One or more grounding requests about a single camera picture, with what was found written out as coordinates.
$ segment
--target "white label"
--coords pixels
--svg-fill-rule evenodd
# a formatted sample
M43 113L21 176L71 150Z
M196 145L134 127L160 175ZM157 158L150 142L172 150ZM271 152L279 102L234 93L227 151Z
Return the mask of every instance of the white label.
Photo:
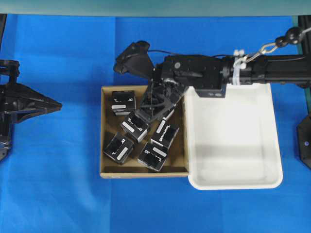
M115 113L116 116L125 116L125 115L129 115L130 112L121 112L121 113Z
M127 152L128 148L124 147L124 149L121 151L121 153L117 156L117 160L120 160L124 154Z
M111 106L112 109L118 109L118 108L126 108L126 105L112 105Z
M161 123L160 123L160 125L159 125L159 127L157 128L157 130L156 130L156 133L160 133L161 132L161 130L162 130L162 128L163 128L163 126L164 126L164 124L165 124L165 121L163 120L163 121L161 121Z
M125 126L129 131L131 131L131 133L133 133L133 132L135 131L135 130L134 130L131 126L129 126L129 124L127 124L125 121L122 122L122 125Z
M138 142L140 142L144 137L145 135L147 134L147 130L145 130L137 139Z
M162 155L163 157L166 157L166 153L164 153L163 151L160 151L158 148L154 147L152 150Z
M175 110L173 109L173 110L171 110L171 112L167 115L167 116L165 116L163 119L164 120L168 120L172 115L173 115L173 112L174 112Z

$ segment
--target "screw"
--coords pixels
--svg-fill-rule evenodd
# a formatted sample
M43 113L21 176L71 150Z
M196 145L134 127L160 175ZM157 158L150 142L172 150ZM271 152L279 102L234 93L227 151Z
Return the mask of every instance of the screw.
M175 67L175 69L179 69L180 68L180 62L176 62L174 67Z

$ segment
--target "black knob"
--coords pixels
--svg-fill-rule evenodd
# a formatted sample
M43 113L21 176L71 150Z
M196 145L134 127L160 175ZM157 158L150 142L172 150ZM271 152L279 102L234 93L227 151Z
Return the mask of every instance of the black knob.
M303 36L302 29L299 27L290 28L285 34L286 41L292 45L299 44L302 41Z
M280 36L276 39L276 46L281 48L288 45L288 42L284 36Z

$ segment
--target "black bracket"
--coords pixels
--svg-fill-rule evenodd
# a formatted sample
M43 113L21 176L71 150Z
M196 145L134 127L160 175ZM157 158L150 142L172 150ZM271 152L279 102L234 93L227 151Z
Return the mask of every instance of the black bracket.
M17 83L18 68L18 61L0 60L0 75L9 76L9 82L0 85L0 160L12 147L13 124L62 108L59 102Z
M297 127L301 161L311 168L311 115Z

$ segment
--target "blue tablecloth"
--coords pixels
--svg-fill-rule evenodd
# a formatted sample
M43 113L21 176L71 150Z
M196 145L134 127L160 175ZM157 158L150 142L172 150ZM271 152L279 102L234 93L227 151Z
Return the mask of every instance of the blue tablecloth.
M272 86L284 172L276 189L198 191L187 178L99 176L101 86L146 83L113 73L129 43L205 55L253 52L291 26L291 17L9 15L0 58L19 60L18 81L63 109L15 126L14 147L0 163L0 232L311 232L311 171L297 159L295 131L307 107L294 85ZM275 54L296 53L288 46ZM160 63L164 55L151 58Z

